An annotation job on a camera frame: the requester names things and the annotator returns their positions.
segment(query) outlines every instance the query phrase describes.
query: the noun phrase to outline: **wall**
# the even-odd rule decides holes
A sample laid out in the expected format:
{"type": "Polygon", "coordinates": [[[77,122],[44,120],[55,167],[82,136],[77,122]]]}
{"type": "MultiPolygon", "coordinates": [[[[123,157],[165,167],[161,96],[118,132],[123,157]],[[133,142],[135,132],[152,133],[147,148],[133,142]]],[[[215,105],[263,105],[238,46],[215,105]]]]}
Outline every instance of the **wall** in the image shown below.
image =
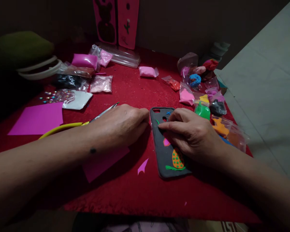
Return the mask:
{"type": "Polygon", "coordinates": [[[239,51],[289,2],[289,0],[142,0],[137,44],[157,52],[182,57],[203,54],[217,41],[231,44],[219,68],[239,51]]]}
{"type": "MultiPolygon", "coordinates": [[[[231,43],[225,66],[289,0],[140,0],[137,45],[176,57],[203,54],[214,41],[231,43]]],[[[32,30],[59,43],[79,28],[96,34],[92,0],[0,1],[0,35],[32,30]]]]}

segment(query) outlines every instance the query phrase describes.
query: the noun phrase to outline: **pink paper scrap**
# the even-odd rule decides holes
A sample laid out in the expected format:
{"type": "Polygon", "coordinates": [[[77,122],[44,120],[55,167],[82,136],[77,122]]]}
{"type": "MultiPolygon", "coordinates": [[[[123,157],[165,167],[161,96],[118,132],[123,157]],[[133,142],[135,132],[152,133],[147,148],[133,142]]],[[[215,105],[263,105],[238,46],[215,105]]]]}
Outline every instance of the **pink paper scrap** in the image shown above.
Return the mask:
{"type": "Polygon", "coordinates": [[[126,147],[112,151],[109,154],[97,155],[87,160],[82,166],[88,183],[96,179],[129,152],[129,148],[126,147]]]}
{"type": "Polygon", "coordinates": [[[8,135],[43,135],[63,124],[63,102],[26,107],[8,135]]]}
{"type": "Polygon", "coordinates": [[[145,173],[145,167],[146,167],[146,164],[147,164],[148,159],[145,160],[145,161],[141,164],[141,166],[139,167],[139,169],[138,169],[138,175],[139,175],[139,173],[140,173],[141,171],[145,173]]]}

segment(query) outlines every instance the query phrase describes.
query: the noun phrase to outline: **scissors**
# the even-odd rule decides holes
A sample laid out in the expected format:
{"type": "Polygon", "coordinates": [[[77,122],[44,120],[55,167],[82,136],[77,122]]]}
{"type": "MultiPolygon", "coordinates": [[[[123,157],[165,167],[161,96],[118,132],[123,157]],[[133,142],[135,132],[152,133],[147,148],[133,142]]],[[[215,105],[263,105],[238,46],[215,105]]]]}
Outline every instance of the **scissors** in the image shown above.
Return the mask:
{"type": "Polygon", "coordinates": [[[61,125],[59,127],[56,127],[48,132],[46,132],[44,135],[42,135],[39,139],[43,139],[47,136],[50,136],[52,134],[55,134],[55,133],[58,133],[60,131],[63,131],[63,130],[66,130],[66,129],[70,129],[70,128],[73,128],[73,127],[78,127],[78,126],[84,126],[84,125],[87,125],[93,121],[95,121],[96,119],[98,119],[99,117],[101,117],[102,115],[104,115],[107,111],[109,111],[110,109],[113,109],[114,107],[116,107],[117,105],[119,104],[119,102],[115,103],[114,105],[112,105],[110,108],[106,109],[105,111],[103,111],[101,114],[99,114],[97,117],[95,117],[94,119],[92,119],[91,121],[88,121],[88,122],[75,122],[75,123],[69,123],[69,124],[64,124],[64,125],[61,125]]]}

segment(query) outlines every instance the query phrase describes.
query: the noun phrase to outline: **floor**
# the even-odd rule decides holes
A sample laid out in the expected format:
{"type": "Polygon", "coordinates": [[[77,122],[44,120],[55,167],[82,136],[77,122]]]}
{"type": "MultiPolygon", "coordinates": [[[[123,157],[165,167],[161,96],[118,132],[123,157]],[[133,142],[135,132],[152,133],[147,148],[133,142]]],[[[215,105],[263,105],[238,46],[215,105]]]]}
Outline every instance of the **floor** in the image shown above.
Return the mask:
{"type": "Polygon", "coordinates": [[[218,74],[254,157],[290,178],[290,3],[218,74]]]}

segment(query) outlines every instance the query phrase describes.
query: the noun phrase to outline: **table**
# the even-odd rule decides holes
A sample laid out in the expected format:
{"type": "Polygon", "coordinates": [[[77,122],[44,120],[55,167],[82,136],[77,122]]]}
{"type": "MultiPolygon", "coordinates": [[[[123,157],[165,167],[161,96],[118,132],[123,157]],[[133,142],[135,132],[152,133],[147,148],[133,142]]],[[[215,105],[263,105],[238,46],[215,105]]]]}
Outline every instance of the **table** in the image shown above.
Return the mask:
{"type": "MultiPolygon", "coordinates": [[[[73,52],[87,53],[89,48],[89,44],[83,44],[57,56],[63,61],[71,61],[73,52]]],[[[140,78],[138,69],[110,63],[101,72],[113,75],[112,94],[95,94],[88,106],[80,111],[63,109],[64,123],[89,121],[116,102],[147,109],[185,107],[192,110],[192,107],[179,103],[179,92],[174,92],[161,81],[168,75],[180,81],[176,67],[178,59],[146,49],[138,49],[138,52],[142,59],[141,66],[158,68],[157,79],[140,78]]],[[[0,152],[40,137],[7,135],[24,107],[42,103],[39,97],[36,96],[0,123],[0,152]]],[[[234,121],[229,109],[226,118],[234,121]]],[[[87,182],[82,168],[78,167],[57,177],[27,206],[39,209],[59,207],[94,213],[261,222],[245,191],[215,170],[196,164],[193,175],[162,180],[158,176],[150,126],[130,146],[129,154],[92,183],[87,182]],[[147,158],[145,173],[137,175],[137,169],[147,158]]]]}

